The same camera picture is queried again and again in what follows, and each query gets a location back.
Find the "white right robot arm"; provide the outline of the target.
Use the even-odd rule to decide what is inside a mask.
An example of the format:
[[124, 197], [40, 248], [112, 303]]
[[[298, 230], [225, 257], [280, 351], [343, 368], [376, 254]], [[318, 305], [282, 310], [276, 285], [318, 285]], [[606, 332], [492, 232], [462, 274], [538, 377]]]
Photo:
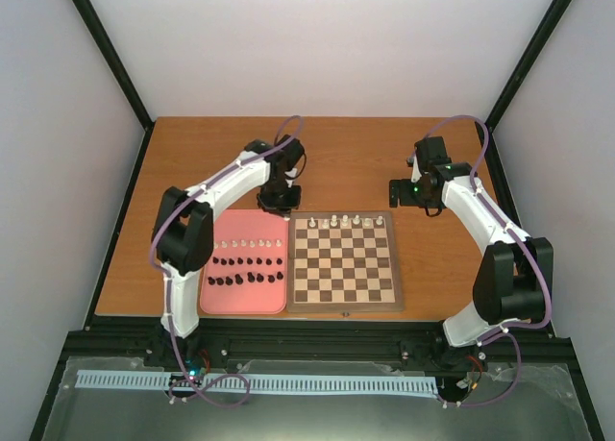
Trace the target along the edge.
[[533, 238], [498, 207], [475, 167], [454, 162], [440, 136], [425, 136], [408, 160], [408, 179], [389, 183], [389, 205], [417, 207], [430, 217], [451, 211], [481, 253], [472, 300], [440, 323], [430, 341], [434, 365], [455, 367], [476, 348], [511, 329], [542, 329], [552, 317], [554, 249]]

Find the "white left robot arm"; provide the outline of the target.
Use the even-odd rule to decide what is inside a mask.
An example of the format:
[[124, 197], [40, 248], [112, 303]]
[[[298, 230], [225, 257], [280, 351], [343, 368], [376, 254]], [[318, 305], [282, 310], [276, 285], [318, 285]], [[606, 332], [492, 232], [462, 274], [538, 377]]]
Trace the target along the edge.
[[162, 272], [164, 307], [160, 322], [172, 336], [165, 352], [179, 366], [193, 364], [200, 343], [190, 336], [199, 323], [198, 282], [214, 245], [214, 223], [224, 210], [257, 189], [261, 210], [287, 217], [301, 200], [292, 170], [305, 155], [300, 140], [285, 135], [269, 144], [254, 140], [212, 177], [187, 189], [167, 188], [156, 217], [149, 260]]

